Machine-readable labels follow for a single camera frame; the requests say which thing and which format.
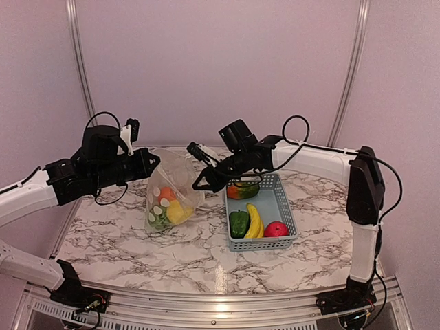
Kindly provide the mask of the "orange toy orange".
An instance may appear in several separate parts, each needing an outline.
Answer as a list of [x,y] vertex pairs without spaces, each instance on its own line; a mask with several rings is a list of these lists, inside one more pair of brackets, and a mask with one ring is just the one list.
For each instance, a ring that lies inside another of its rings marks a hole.
[[160,190],[158,201],[161,202],[163,199],[167,201],[173,201],[177,199],[174,190],[171,187],[165,186]]

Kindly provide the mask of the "green orange toy mango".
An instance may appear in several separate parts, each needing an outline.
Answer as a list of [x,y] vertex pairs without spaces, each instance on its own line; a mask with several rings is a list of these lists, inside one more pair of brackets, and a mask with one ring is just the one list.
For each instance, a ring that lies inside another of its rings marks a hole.
[[255,197],[260,191],[258,184],[252,184],[247,182],[237,182],[231,184],[226,189],[226,195],[230,199],[243,200]]

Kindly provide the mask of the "clear zip top bag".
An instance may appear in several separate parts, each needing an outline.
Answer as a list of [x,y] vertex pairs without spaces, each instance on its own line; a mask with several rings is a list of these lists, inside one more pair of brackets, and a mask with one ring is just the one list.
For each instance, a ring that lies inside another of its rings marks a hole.
[[158,201],[160,190],[163,187],[171,187],[176,195],[176,200],[178,200],[182,206],[193,207],[194,212],[196,208],[204,202],[204,194],[192,188],[197,174],[189,153],[172,151],[165,148],[159,148],[153,151],[153,153],[160,157],[160,163],[148,179],[145,229],[147,232],[161,232],[182,224],[171,224],[171,227],[164,230],[156,230],[149,225],[147,215],[153,206],[163,206],[166,209],[170,206],[171,201],[165,199],[161,202]]

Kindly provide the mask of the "green toy watermelon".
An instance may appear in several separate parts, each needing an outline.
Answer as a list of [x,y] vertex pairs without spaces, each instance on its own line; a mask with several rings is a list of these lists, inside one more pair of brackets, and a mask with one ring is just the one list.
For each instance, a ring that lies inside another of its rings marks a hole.
[[156,230],[164,230],[171,227],[171,222],[163,206],[153,206],[147,215],[149,225]]

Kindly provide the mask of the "yellow toy banana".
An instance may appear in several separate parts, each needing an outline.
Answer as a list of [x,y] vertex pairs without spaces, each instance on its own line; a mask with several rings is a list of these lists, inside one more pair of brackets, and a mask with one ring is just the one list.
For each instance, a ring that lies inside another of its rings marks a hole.
[[247,204],[247,211],[250,216],[250,227],[245,234],[245,239],[259,239],[264,236],[264,225],[259,211],[253,204]]

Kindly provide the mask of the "red toy apple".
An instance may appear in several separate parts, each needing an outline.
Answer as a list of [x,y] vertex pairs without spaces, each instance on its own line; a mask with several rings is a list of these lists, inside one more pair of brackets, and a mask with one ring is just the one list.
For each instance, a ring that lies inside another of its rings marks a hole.
[[288,227],[280,221],[273,221],[268,224],[264,231],[264,237],[285,237],[289,236]]

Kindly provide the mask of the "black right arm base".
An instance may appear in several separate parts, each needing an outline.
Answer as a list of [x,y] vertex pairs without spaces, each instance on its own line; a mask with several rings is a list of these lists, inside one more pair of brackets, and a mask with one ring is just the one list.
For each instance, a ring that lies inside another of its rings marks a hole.
[[319,293],[316,296],[316,306],[322,315],[372,306],[377,302],[372,286],[373,278],[374,274],[363,283],[348,276],[343,289]]

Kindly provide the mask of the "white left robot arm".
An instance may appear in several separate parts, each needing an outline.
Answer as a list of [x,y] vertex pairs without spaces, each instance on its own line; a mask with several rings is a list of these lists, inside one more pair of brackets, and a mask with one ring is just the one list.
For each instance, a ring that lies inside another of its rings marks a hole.
[[[138,126],[133,120],[122,128],[86,128],[82,145],[71,158],[38,167],[24,180],[1,190],[1,225],[87,195],[98,197],[109,186],[126,188],[129,182],[150,177],[160,158],[147,148],[133,149],[137,138]],[[61,296],[73,306],[87,299],[87,291],[74,281],[78,277],[69,263],[40,258],[5,242],[1,243],[1,273],[50,290],[60,288]]]

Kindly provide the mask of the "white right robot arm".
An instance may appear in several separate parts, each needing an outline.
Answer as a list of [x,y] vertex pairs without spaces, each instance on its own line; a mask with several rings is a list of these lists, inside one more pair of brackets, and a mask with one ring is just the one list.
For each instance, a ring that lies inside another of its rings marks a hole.
[[353,282],[341,292],[340,301],[357,307],[367,297],[365,284],[371,279],[377,257],[380,212],[385,183],[372,148],[358,151],[327,148],[306,141],[289,141],[284,134],[258,140],[242,119],[219,132],[231,155],[218,160],[211,149],[196,142],[188,152],[206,167],[192,187],[214,193],[233,179],[267,175],[283,168],[339,182],[348,187],[346,213],[353,228],[353,256],[349,278]]

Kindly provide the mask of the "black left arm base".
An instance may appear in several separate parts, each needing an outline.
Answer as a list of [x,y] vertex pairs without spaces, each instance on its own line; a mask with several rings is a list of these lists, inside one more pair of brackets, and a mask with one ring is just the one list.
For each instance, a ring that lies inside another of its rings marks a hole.
[[107,309],[110,293],[102,289],[85,287],[71,263],[58,259],[63,281],[56,289],[49,289],[53,301],[75,307],[78,313],[95,309],[104,313]]

